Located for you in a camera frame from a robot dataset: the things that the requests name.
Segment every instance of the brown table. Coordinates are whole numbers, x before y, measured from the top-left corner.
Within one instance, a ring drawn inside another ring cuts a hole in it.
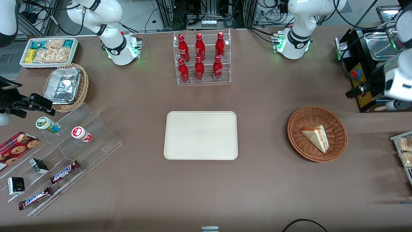
[[[410,113],[358,113],[333,39],[348,28],[319,27],[299,60],[274,54],[248,30],[231,30],[232,83],[176,84],[172,33],[147,35],[142,58],[116,66],[97,37],[79,37],[77,63],[90,78],[86,102],[124,145],[36,217],[0,196],[0,231],[280,232],[296,218],[329,231],[411,231],[411,186],[389,137],[411,130]],[[21,69],[21,93],[41,93],[50,70]],[[325,107],[346,126],[344,155],[330,163],[302,158],[290,145],[289,116]],[[170,111],[234,111],[234,161],[172,161],[163,156]],[[0,128],[39,134],[29,112]],[[64,114],[56,114],[54,120]],[[320,231],[299,223],[293,231]]]

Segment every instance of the acrylic bottle rack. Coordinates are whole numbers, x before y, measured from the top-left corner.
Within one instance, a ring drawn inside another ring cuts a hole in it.
[[[222,69],[222,79],[220,81],[216,81],[213,79],[213,64],[215,62],[215,45],[216,40],[218,39],[218,32],[223,32],[223,40],[225,41],[225,55],[222,57],[221,62],[223,65]],[[229,83],[232,80],[232,73],[231,73],[231,41],[230,41],[230,30],[206,30],[201,31],[202,38],[206,46],[206,60],[203,61],[205,66],[205,74],[203,80],[198,80],[196,78],[196,71],[194,69],[194,65],[196,64],[196,33],[198,31],[187,31],[187,32],[179,32],[173,34],[173,50],[174,50],[174,57],[175,57],[175,66],[176,66],[176,80],[179,85],[185,84],[219,84],[219,83]],[[180,58],[179,53],[179,40],[177,36],[183,34],[185,37],[185,41],[189,47],[189,55],[190,61],[185,62],[189,69],[189,81],[183,82],[179,75],[179,63],[178,60]]]
[[[19,161],[20,159],[17,161],[19,163],[16,162],[16,165],[13,164],[13,167],[9,167],[10,170],[4,170],[6,173],[0,177],[0,187],[3,194],[8,194],[7,178],[24,178],[25,193],[10,196],[9,202],[16,205],[16,210],[18,210],[19,202],[25,201],[51,186],[54,193],[52,196],[46,197],[41,202],[33,203],[21,211],[27,216],[37,215],[123,144],[86,103],[64,116],[58,123],[61,128],[57,133],[43,131],[38,136],[40,144],[35,147],[36,150],[30,150],[29,153],[20,158],[21,161]],[[90,142],[83,142],[73,138],[71,130],[75,126],[85,128],[93,135],[93,139]],[[43,160],[50,171],[46,174],[34,172],[29,164],[29,160],[32,158]],[[78,161],[80,167],[52,185],[50,177],[69,166],[74,160]]]

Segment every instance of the cookie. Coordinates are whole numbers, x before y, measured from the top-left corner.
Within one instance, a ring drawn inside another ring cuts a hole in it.
[[[39,144],[39,140],[33,140],[33,141],[31,141],[30,143],[28,143],[27,144],[27,147],[28,148],[33,148],[33,147],[35,147],[35,146],[37,146],[37,144]]]
[[[27,143],[28,140],[29,140],[29,137],[25,134],[21,134],[17,137],[18,142]]]
[[[26,150],[25,146],[18,146],[18,147],[13,148],[12,154],[20,154],[25,150]]]
[[[11,165],[11,164],[14,163],[17,159],[18,159],[18,158],[8,159],[8,160],[5,162],[5,164],[6,164],[6,165]]]

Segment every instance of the small cup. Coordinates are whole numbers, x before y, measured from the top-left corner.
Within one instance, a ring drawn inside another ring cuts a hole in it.
[[[73,136],[73,138],[80,139],[83,142],[89,142],[93,138],[93,135],[91,133],[87,132],[81,126],[76,126],[75,128],[73,128],[72,136]]]
[[[36,127],[41,130],[48,130],[51,133],[57,133],[60,130],[60,125],[53,122],[53,120],[49,119],[48,117],[40,117],[36,121]]]

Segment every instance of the yellow label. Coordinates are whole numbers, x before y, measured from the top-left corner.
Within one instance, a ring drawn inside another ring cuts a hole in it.
[[[29,50],[27,51],[27,55],[26,55],[26,58],[25,58],[24,62],[25,62],[26,64],[31,64],[31,63],[33,63],[33,58],[34,58],[34,56],[36,55],[36,52],[37,52],[36,49],[29,49]]]
[[[366,78],[365,78],[365,75],[363,74],[363,69],[362,69],[362,66],[361,66],[360,63],[357,64],[349,73],[351,73],[352,71],[355,71],[356,69],[360,69],[362,74],[361,74],[359,80],[353,80],[352,79],[352,83],[353,83],[353,86],[355,88],[358,87],[360,82],[365,82],[366,81]],[[370,93],[370,91],[367,91],[365,96],[361,97],[359,95],[356,98],[358,99],[358,103],[359,103],[359,106],[361,108],[366,106],[367,104],[369,104],[369,102],[373,101],[372,94]]]

